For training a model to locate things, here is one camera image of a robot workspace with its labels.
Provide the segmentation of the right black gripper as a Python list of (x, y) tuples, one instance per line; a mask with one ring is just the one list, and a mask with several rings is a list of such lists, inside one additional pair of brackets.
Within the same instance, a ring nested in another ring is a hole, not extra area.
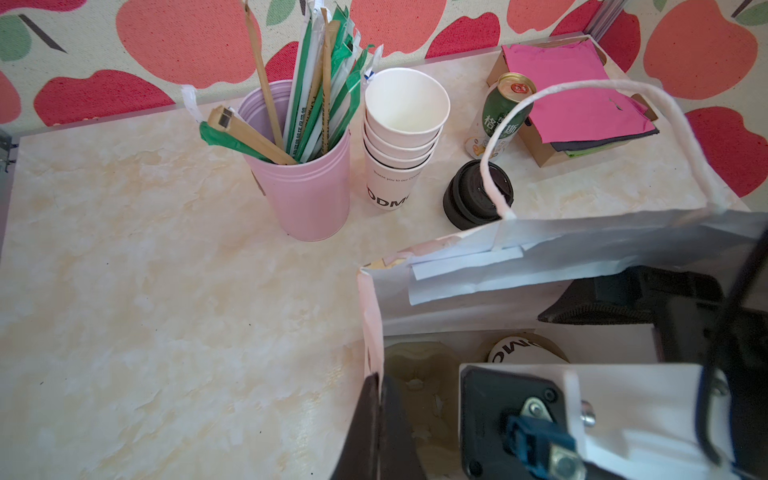
[(717, 367), (733, 394), (731, 436), (737, 467), (767, 476), (767, 314), (741, 308), (730, 330), (716, 320), (725, 299), (719, 282), (694, 272), (646, 266), (574, 280), (539, 314), (541, 322), (569, 325), (651, 324), (665, 363), (705, 361), (719, 346)]

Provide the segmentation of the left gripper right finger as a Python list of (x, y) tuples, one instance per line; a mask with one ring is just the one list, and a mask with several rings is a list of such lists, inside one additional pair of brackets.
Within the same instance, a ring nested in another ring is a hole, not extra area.
[(389, 376), (384, 376), (381, 385), (379, 478), (383, 480), (426, 479), (399, 389)]

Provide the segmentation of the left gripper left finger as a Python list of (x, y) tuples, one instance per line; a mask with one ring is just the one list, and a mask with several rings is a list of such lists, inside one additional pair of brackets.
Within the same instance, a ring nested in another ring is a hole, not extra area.
[(380, 478), (380, 379), (377, 373), (363, 382), (355, 411), (332, 480)]

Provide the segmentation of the white paper coffee cup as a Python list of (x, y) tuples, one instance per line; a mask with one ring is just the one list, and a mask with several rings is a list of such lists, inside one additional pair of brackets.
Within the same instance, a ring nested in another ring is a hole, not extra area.
[(488, 363), (514, 365), (567, 364), (569, 360), (553, 341), (528, 332), (499, 340), (490, 350)]

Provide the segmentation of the white patterned paper gift bag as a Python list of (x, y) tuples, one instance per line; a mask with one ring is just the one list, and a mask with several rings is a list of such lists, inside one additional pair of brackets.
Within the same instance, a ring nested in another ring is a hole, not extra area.
[[(576, 279), (614, 275), (646, 266), (714, 277), (725, 299), (716, 332), (730, 330), (741, 308), (767, 314), (767, 217), (733, 210), (708, 166), (692, 128), (675, 100), (662, 89), (629, 80), (588, 80), (576, 89), (637, 92), (670, 124), (680, 154), (695, 181), (690, 209), (650, 210), (620, 216), (524, 219), (480, 164), (483, 185), (500, 219), (445, 236), (369, 264), (358, 273), (365, 341), (364, 380), (385, 373), (385, 348), (392, 343), (451, 340), (464, 345), (482, 332), (507, 337), (543, 336), (575, 364), (665, 363), (651, 324), (569, 325), (541, 322)], [(696, 435), (711, 461), (718, 456), (705, 430), (714, 391), (719, 346), (701, 366)]]

